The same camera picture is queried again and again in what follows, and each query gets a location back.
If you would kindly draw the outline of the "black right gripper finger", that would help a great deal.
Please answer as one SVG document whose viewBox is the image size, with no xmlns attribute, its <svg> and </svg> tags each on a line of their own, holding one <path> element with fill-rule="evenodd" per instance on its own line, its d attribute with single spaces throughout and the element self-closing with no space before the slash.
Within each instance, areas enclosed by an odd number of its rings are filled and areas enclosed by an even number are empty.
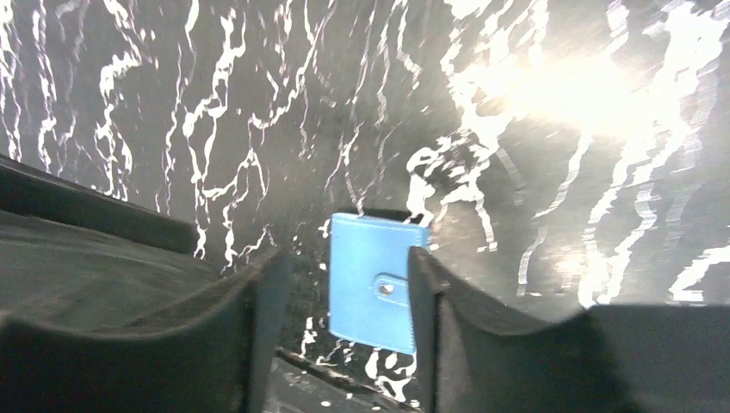
<svg viewBox="0 0 730 413">
<path fill-rule="evenodd" d="M 725 306 L 604 305 L 550 323 L 418 247 L 408 277 L 426 412 L 729 409 Z"/>
</svg>

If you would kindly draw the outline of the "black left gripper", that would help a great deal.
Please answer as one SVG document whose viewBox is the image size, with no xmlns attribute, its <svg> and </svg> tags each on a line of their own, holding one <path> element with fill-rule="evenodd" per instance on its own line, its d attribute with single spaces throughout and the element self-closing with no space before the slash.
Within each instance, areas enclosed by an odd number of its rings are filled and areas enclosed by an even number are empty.
<svg viewBox="0 0 730 413">
<path fill-rule="evenodd" d="M 138 317 L 105 334 L 2 316 L 2 411 L 262 411 L 288 254 L 215 282 L 194 249 L 185 222 L 2 157 L 2 309 L 71 328 Z"/>
</svg>

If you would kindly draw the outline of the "blue card holder wallet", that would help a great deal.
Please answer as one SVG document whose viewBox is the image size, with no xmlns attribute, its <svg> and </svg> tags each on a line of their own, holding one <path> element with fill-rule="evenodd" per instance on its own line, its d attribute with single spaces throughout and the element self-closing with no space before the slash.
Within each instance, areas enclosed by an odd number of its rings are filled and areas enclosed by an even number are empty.
<svg viewBox="0 0 730 413">
<path fill-rule="evenodd" d="M 430 228 L 390 219 L 331 216 L 329 331 L 335 337 L 402 354 L 416 351 L 408 292 L 411 247 Z"/>
</svg>

